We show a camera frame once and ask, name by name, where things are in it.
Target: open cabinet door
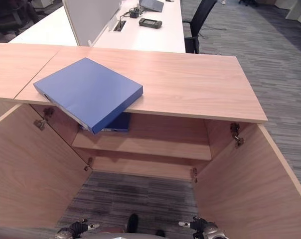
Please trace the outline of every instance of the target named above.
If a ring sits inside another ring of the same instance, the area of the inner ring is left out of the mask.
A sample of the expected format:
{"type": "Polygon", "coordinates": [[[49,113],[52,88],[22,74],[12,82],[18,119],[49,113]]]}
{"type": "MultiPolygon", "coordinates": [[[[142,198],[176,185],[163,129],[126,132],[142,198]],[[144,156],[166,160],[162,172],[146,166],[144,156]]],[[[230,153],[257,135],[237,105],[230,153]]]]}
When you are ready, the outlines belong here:
{"type": "Polygon", "coordinates": [[[301,239],[301,185],[263,125],[226,146],[197,176],[202,218],[234,239],[301,239]]]}
{"type": "Polygon", "coordinates": [[[0,117],[0,227],[52,227],[91,174],[30,105],[0,117]]]}

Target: blue binder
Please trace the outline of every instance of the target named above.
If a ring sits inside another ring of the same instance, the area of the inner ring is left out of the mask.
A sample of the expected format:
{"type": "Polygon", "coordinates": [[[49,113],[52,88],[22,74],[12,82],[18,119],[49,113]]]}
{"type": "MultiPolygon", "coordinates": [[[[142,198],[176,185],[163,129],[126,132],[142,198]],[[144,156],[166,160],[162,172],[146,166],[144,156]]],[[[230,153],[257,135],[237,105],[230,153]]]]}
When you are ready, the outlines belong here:
{"type": "Polygon", "coordinates": [[[143,86],[83,58],[34,83],[85,129],[98,133],[143,94],[143,86]]]}

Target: floor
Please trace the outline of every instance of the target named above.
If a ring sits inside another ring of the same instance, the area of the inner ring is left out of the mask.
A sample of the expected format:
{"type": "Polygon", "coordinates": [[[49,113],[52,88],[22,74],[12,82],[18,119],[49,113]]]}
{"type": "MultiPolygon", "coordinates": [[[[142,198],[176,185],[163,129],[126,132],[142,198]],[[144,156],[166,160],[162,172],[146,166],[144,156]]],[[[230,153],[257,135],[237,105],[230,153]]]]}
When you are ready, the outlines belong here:
{"type": "MultiPolygon", "coordinates": [[[[183,0],[183,18],[191,18],[198,4],[199,0],[183,0]]],[[[269,119],[267,130],[301,182],[301,24],[285,20],[286,14],[274,6],[218,2],[201,30],[200,52],[238,57],[269,119]]],[[[0,42],[8,39],[0,35],[0,42]]],[[[190,220],[197,209],[190,184],[94,173],[58,226],[80,217],[103,226],[123,226],[133,212],[140,216],[141,233],[164,229],[171,239],[189,239],[192,232],[176,223],[190,220]]],[[[0,239],[13,232],[16,238],[46,239],[56,229],[0,229],[0,239]]]]}

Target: office chair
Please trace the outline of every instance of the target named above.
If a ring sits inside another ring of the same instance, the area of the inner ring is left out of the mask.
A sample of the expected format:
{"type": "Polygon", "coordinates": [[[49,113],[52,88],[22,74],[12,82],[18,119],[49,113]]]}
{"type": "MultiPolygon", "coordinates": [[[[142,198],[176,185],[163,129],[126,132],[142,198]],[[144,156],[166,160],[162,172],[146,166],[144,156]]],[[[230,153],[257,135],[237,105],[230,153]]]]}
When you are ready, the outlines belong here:
{"type": "Polygon", "coordinates": [[[19,34],[19,29],[26,26],[30,18],[34,23],[39,21],[37,15],[32,14],[33,7],[27,0],[20,1],[0,0],[0,32],[14,31],[19,34]]]}
{"type": "Polygon", "coordinates": [[[198,35],[210,11],[216,4],[217,0],[202,0],[196,10],[192,20],[183,20],[182,22],[189,23],[191,37],[185,37],[186,53],[199,53],[198,35]]]}

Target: black shoe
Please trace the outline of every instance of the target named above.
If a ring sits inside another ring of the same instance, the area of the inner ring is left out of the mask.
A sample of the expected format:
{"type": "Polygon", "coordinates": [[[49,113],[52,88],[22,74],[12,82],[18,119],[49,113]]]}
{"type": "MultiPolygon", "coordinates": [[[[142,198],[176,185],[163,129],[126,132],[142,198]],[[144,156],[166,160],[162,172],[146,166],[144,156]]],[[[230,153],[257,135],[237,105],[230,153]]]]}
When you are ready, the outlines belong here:
{"type": "Polygon", "coordinates": [[[132,214],[127,223],[126,232],[127,233],[136,233],[138,226],[139,226],[139,217],[136,214],[132,214]]]}
{"type": "Polygon", "coordinates": [[[155,235],[163,238],[166,237],[166,233],[163,230],[158,230],[155,235]]]}

